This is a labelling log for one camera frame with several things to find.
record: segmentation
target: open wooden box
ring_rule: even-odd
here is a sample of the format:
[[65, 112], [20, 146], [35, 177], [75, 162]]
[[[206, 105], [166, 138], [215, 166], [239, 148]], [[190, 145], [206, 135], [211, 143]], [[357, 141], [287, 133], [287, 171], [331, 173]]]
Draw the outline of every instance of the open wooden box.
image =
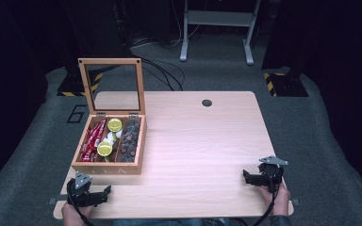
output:
[[78, 64], [90, 115], [72, 167], [87, 174], [140, 174], [147, 126], [141, 60], [79, 58]]

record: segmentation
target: box lid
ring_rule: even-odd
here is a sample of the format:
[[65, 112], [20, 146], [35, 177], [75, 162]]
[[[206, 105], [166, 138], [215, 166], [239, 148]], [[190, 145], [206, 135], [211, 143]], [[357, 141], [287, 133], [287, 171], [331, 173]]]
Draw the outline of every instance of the box lid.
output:
[[145, 115], [140, 58], [79, 58], [90, 114]]

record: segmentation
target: hand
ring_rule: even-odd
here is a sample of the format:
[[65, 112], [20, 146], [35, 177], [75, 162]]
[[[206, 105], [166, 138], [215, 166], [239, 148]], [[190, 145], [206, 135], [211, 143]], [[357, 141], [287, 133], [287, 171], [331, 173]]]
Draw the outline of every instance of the hand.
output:
[[[263, 196], [267, 205], [272, 202], [272, 194], [264, 186], [255, 186], [256, 190]], [[274, 207], [272, 208], [272, 214], [275, 216], [287, 216], [288, 215], [288, 203], [289, 203], [289, 191], [285, 187], [284, 183], [281, 183], [278, 189], [278, 195], [274, 201]]]
[[[93, 206], [80, 207], [80, 212], [89, 217]], [[61, 214], [63, 216], [63, 226], [84, 226], [84, 221], [80, 215], [75, 211], [74, 207], [67, 202], [61, 207]]]

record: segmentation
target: yellow can lid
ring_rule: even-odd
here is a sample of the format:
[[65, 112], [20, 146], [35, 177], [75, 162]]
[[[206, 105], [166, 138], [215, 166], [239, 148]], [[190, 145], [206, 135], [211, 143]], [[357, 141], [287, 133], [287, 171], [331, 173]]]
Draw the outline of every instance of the yellow can lid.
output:
[[123, 128], [123, 123], [121, 120], [114, 118], [108, 121], [107, 128], [111, 132], [117, 132]]
[[113, 151], [113, 147], [109, 142], [102, 141], [98, 145], [98, 153], [99, 155], [105, 157], [111, 154], [111, 151]]

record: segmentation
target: red package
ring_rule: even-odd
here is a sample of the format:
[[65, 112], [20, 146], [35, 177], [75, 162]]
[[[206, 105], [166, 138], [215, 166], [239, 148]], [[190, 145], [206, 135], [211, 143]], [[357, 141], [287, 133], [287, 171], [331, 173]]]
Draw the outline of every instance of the red package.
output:
[[97, 147], [102, 140], [104, 134], [105, 125], [107, 120], [99, 121], [93, 129], [88, 129], [86, 135], [86, 142], [84, 143], [80, 161], [81, 162], [94, 162], [97, 155]]

